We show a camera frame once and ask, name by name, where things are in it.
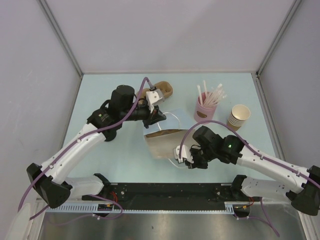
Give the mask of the light blue paper bag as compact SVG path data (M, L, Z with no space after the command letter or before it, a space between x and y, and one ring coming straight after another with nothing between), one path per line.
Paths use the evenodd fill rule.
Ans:
M173 149L181 144L184 135L196 122L185 110L181 108L166 111L164 115L166 116L166 120L150 125L149 128L143 128L144 140L154 159L168 160L175 167L184 169L186 167L185 163L179 164L176 161ZM170 129L178 129L182 131L151 138L145 137L147 134Z

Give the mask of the brown pulp cup carrier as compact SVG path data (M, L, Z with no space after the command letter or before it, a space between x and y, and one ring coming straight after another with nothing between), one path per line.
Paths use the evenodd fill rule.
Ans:
M166 130L160 130L160 131L157 131L157 132L146 134L145 137L146 138L155 138L155 137L159 137L159 136L178 133L178 132L181 132L181 131L182 131L182 129L166 129Z

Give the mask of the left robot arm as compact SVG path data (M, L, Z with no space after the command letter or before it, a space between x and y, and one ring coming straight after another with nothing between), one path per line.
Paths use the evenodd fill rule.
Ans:
M33 189L47 205L55 209L68 199L95 195L100 200L110 196L110 182L100 173L90 177L69 178L69 173L96 145L112 141L125 121L142 121L143 126L164 121L167 117L160 111L164 101L160 89L152 88L139 97L133 87L119 85L99 109L87 119L74 139L51 160L41 165L32 163L27 175Z

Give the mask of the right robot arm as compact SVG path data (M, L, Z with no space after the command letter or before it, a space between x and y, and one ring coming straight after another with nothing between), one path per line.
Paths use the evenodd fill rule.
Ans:
M231 196L269 198L288 202L297 211L317 216L320 210L320 168L309 168L269 156L237 135L221 137L206 126L192 135L196 146L183 149L183 160L190 169L207 169L212 160L255 170L268 180L237 175L230 187Z

